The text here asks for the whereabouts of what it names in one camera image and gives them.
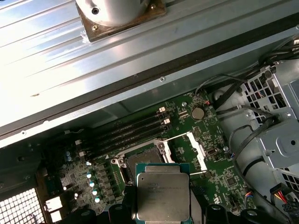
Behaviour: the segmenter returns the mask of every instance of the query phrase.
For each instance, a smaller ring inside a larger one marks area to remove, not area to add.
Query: metal bracket
[[[81,17],[83,26],[85,28],[88,40],[90,42],[96,41],[98,39],[110,36],[112,34],[119,33],[123,30],[129,29],[131,27],[137,26],[139,24],[153,20],[159,16],[166,14],[166,8],[162,0],[152,0],[146,9],[145,13],[132,22],[122,25],[119,27],[106,27],[100,24],[90,21],[81,11],[80,7],[76,4],[77,10]]]

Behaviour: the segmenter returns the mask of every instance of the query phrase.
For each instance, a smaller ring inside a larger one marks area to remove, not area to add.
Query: chip
[[[137,163],[162,163],[162,159],[159,153],[159,150],[154,147],[148,150],[145,150],[142,153],[132,155],[125,159],[127,167],[132,175],[132,178],[135,182],[136,175],[136,164]]]
[[[234,184],[236,184],[236,181],[233,177],[230,177],[226,180],[228,182],[229,186],[233,186]]]

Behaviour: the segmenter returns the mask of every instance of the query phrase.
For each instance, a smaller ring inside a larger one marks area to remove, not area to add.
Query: black cable
[[[292,44],[292,45],[288,45],[288,46],[283,46],[280,48],[280,50],[287,50],[287,49],[294,49],[294,48],[299,48],[299,44]]]
[[[269,127],[271,127],[274,124],[274,119],[268,118],[265,120],[265,122],[259,126],[255,131],[253,131],[238,147],[237,151],[235,152],[233,161],[236,161],[238,156],[241,154],[241,152],[244,150],[244,148],[258,135],[266,131]]]
[[[216,76],[213,76],[213,77],[207,79],[207,80],[204,81],[202,84],[200,84],[199,87],[196,88],[194,95],[197,96],[198,91],[199,91],[205,84],[207,84],[208,82],[210,82],[210,81],[212,81],[213,79],[215,79],[215,78],[217,78],[217,77],[220,77],[220,76],[230,77],[231,79],[237,80],[237,81],[242,82],[242,83],[247,82],[246,79],[242,79],[242,78],[238,78],[238,77],[230,76],[230,75],[227,75],[227,74],[218,74],[218,75],[216,75]]]
[[[230,112],[237,111],[237,110],[239,110],[239,108],[238,108],[237,106],[233,106],[233,107],[228,108],[228,109],[226,109],[226,110],[216,111],[216,113],[217,113],[218,115],[221,115],[221,114],[226,114],[226,113],[230,113]]]
[[[247,106],[247,105],[241,105],[242,108],[245,108],[245,109],[249,109],[249,110],[252,110],[260,115],[263,115],[265,116],[266,118],[269,118],[272,116],[271,113],[267,112],[267,111],[263,111],[263,110],[260,110],[260,109],[257,109],[255,107],[252,107],[252,106]],[[231,107],[231,108],[228,108],[226,110],[222,110],[222,111],[217,111],[216,113],[218,115],[221,115],[221,114],[225,114],[225,113],[229,113],[229,112],[233,112],[233,111],[237,111],[239,110],[239,107],[237,106],[234,106],[234,107]]]
[[[236,160],[233,160],[233,165],[235,167],[235,170],[237,172],[237,174],[239,175],[239,177],[241,177],[241,179],[246,183],[246,185],[250,188],[250,190],[252,191],[252,193],[254,194],[254,196],[257,196],[259,198],[261,198],[268,206],[270,206],[271,208],[273,208],[277,213],[279,213],[284,219],[285,221],[289,222],[289,217],[286,216],[281,210],[279,210],[277,207],[275,207],[273,204],[271,204],[271,202],[269,202],[266,198],[264,198],[254,187],[252,187],[252,185],[246,180],[245,176],[242,174],[242,171],[239,167],[239,165],[237,164]]]
[[[230,150],[231,150],[231,147],[232,147],[231,144],[232,144],[232,139],[233,139],[234,134],[235,134],[236,132],[242,130],[242,129],[245,129],[246,127],[249,127],[250,130],[253,132],[253,129],[252,129],[252,127],[251,127],[250,125],[244,125],[244,126],[241,126],[241,127],[237,128],[237,129],[233,130],[233,132],[230,134],[230,136],[229,136],[229,138],[228,138],[228,148],[229,148]]]
[[[255,66],[251,71],[243,73],[240,76],[243,77],[243,78],[246,78],[247,80],[251,79],[252,77],[254,77],[254,76],[258,75],[259,73],[261,73],[261,71],[260,71],[261,68],[262,67],[260,67],[260,66]],[[217,110],[221,105],[223,105],[231,97],[231,95],[237,89],[239,89],[241,87],[242,84],[243,84],[243,82],[239,82],[239,81],[232,84],[229,87],[229,89],[225,93],[223,93],[223,95],[218,100],[216,100],[213,103],[214,109]]]
[[[255,107],[252,107],[252,106],[242,105],[242,108],[252,110],[253,112],[258,113],[259,115],[264,115],[266,118],[273,116],[271,113],[269,113],[267,111],[263,111],[263,110],[255,108]]]
[[[246,75],[246,79],[249,80],[251,78],[253,78],[254,76],[258,75],[260,73],[260,69],[268,66],[268,65],[272,65],[275,61],[280,61],[280,60],[286,60],[289,58],[293,58],[295,56],[298,56],[297,54],[299,53],[299,50],[295,50],[295,51],[291,51],[289,53],[286,53],[287,51],[283,51],[283,50],[287,50],[287,49],[294,49],[299,47],[299,44],[296,45],[292,45],[292,46],[287,46],[284,48],[280,48],[279,50],[273,51],[273,54],[271,55],[272,57],[274,57],[272,60],[265,60],[263,59],[264,56],[262,56],[259,59],[259,65],[255,66],[250,72],[251,74]],[[223,105],[230,97],[231,95],[242,85],[242,82],[236,82],[235,84],[233,84],[232,86],[230,86],[230,88],[219,98],[217,99],[213,106],[215,109],[218,109],[221,105]]]
[[[243,175],[246,176],[246,174],[248,173],[248,171],[250,170],[250,168],[252,168],[254,165],[256,165],[259,162],[265,162],[265,160],[263,159],[263,157],[260,157],[256,160],[253,160],[250,164],[248,164],[246,166],[246,168],[243,171]]]

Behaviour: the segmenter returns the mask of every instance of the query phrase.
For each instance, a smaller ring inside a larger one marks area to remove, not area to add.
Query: ventilation grille
[[[33,188],[0,202],[0,224],[39,224],[42,210]]]
[[[299,192],[299,178],[286,173],[282,173],[282,176],[284,177],[285,183],[289,188]]]
[[[245,83],[243,93],[245,93],[250,106],[264,111],[273,111],[286,107],[280,86],[269,70]],[[262,124],[265,117],[256,112],[254,112],[254,115],[258,123]]]

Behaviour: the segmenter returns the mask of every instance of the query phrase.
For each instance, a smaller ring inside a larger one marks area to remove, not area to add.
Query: capacitor
[[[93,194],[93,195],[97,195],[97,194],[98,194],[97,189],[93,190],[92,194]]]
[[[72,184],[68,184],[68,185],[64,186],[63,189],[64,189],[64,190],[67,190],[67,189],[69,189],[69,188],[71,188],[71,187],[72,187]]]

